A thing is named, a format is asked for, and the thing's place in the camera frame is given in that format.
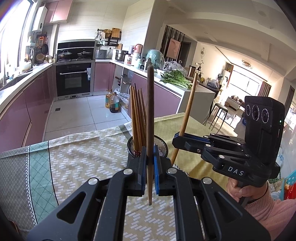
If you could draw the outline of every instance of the bunch of greens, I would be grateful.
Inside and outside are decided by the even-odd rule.
[[[160,75],[162,77],[161,81],[164,83],[170,83],[188,90],[192,87],[192,83],[187,80],[179,70],[171,70],[170,72],[165,72]]]

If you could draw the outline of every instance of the recessed ceiling light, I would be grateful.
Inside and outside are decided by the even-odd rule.
[[[250,68],[250,69],[252,69],[253,67],[251,66],[251,63],[249,62],[249,61],[246,61],[246,60],[242,60],[242,62],[243,62],[243,66],[246,66],[246,67],[248,67],[248,68]]]
[[[259,13],[262,17],[266,17],[266,16],[267,16],[266,13],[263,12],[262,10],[260,10],[258,13]]]

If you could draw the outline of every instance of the oven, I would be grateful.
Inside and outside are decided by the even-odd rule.
[[[93,95],[95,61],[57,63],[55,100]]]

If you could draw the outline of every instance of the camera lens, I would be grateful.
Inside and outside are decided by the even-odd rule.
[[[264,109],[262,110],[262,121],[263,123],[267,123],[268,122],[268,119],[269,119],[269,113],[268,113],[268,110],[267,109]]]
[[[259,108],[257,105],[253,105],[252,116],[253,116],[253,119],[256,121],[259,119]]]
[[[249,105],[246,106],[246,114],[250,115],[251,114],[251,108]]]

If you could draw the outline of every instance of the patterned tablecloth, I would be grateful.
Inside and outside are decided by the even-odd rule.
[[[172,137],[184,113],[155,119],[155,134],[173,152]],[[210,130],[190,118],[187,133],[207,135]],[[131,123],[101,131],[72,134],[0,154],[0,206],[25,237],[28,231],[91,177],[107,179],[124,169]],[[179,151],[175,164],[193,178],[211,177],[225,188],[227,177],[215,173],[200,155]],[[172,197],[153,204],[143,197],[128,197],[123,240],[175,240]]]

